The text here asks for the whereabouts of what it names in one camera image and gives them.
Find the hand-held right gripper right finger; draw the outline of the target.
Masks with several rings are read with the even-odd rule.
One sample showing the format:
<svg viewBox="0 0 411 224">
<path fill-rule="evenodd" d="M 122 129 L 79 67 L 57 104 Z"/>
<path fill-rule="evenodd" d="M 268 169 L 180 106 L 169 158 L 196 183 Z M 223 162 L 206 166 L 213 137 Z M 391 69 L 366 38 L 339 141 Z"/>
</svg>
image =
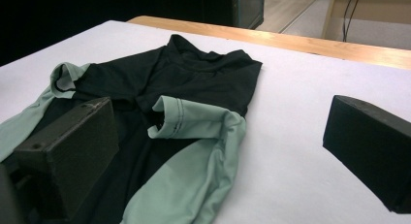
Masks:
<svg viewBox="0 0 411 224">
<path fill-rule="evenodd" d="M 411 122 L 368 102 L 335 95 L 323 147 L 388 210 L 411 214 Z"/>
</svg>

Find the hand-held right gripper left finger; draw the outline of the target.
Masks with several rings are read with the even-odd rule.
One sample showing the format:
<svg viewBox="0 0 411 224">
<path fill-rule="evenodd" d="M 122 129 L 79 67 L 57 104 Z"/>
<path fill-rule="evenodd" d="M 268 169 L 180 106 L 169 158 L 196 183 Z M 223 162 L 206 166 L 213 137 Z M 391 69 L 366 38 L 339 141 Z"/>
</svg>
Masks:
<svg viewBox="0 0 411 224">
<path fill-rule="evenodd" d="M 14 149 L 33 177 L 36 208 L 46 219 L 71 219 L 119 150 L 111 99 L 64 113 Z"/>
</svg>

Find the black and green shirt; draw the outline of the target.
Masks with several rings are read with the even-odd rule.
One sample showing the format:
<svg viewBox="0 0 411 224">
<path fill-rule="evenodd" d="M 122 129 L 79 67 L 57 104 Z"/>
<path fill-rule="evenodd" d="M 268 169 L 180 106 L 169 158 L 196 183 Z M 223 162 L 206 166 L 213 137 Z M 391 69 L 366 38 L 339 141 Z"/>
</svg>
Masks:
<svg viewBox="0 0 411 224">
<path fill-rule="evenodd" d="M 261 67 L 242 50 L 204 52 L 179 35 L 105 63 L 57 65 L 37 100 L 0 123 L 0 224 L 213 224 L 236 178 Z M 43 218 L 14 149 L 103 97 L 119 150 L 73 218 Z"/>
</svg>

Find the white table cover board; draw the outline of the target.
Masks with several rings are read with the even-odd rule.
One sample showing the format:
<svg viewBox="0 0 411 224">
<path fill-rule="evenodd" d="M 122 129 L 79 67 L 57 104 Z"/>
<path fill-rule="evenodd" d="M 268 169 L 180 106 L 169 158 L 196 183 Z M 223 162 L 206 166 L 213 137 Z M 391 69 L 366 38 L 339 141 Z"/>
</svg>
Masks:
<svg viewBox="0 0 411 224">
<path fill-rule="evenodd" d="M 411 122 L 411 70 L 108 21 L 0 66 L 0 122 L 37 99 L 57 64 L 147 51 L 173 34 L 204 51 L 243 49 L 263 65 L 246 116 L 237 179 L 216 224 L 411 224 L 411 214 L 387 210 L 322 145 L 336 94 Z"/>
</svg>

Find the wooden table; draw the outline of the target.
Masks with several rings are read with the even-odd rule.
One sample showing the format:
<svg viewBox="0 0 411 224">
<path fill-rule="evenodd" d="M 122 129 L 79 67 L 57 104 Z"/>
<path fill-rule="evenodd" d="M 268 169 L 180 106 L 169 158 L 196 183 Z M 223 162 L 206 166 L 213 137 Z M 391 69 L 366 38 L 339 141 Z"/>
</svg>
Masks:
<svg viewBox="0 0 411 224">
<path fill-rule="evenodd" d="M 411 70 L 411 50 L 406 49 L 344 43 L 156 16 L 136 16 L 128 20 L 128 23 Z"/>
</svg>

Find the black curtain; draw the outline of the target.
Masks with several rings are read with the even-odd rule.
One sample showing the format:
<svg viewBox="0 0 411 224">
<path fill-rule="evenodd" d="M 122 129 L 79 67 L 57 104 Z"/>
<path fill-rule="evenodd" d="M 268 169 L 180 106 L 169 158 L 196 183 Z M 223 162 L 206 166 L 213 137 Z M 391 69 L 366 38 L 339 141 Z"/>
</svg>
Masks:
<svg viewBox="0 0 411 224">
<path fill-rule="evenodd" d="M 233 26 L 234 0 L 0 0 L 0 66 L 107 20 L 135 16 Z"/>
</svg>

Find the black cabinet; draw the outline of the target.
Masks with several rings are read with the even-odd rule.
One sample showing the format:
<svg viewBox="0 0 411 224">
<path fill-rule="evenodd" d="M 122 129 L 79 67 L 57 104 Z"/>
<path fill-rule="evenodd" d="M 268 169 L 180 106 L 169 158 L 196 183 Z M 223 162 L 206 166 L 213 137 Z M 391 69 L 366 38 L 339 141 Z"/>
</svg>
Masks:
<svg viewBox="0 0 411 224">
<path fill-rule="evenodd" d="M 234 27 L 255 29 L 264 21 L 265 0 L 233 0 Z"/>
</svg>

